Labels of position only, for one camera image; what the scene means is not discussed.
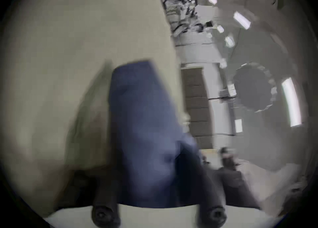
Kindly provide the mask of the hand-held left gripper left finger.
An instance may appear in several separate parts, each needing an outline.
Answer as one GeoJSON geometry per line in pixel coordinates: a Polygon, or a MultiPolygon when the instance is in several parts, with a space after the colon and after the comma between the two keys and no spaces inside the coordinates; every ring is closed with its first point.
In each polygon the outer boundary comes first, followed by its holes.
{"type": "Polygon", "coordinates": [[[109,164],[96,176],[96,193],[91,218],[100,228],[119,228],[121,218],[118,199],[121,196],[121,161],[117,149],[117,135],[113,115],[109,115],[108,143],[109,164]]]}

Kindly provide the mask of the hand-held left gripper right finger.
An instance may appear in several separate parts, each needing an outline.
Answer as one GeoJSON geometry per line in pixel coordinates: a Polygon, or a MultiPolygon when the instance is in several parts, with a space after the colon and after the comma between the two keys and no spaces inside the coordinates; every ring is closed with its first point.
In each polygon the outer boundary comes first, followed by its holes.
{"type": "Polygon", "coordinates": [[[197,205],[200,228],[220,228],[227,220],[225,193],[217,170],[190,146],[181,145],[176,158],[179,206],[197,205]]]}

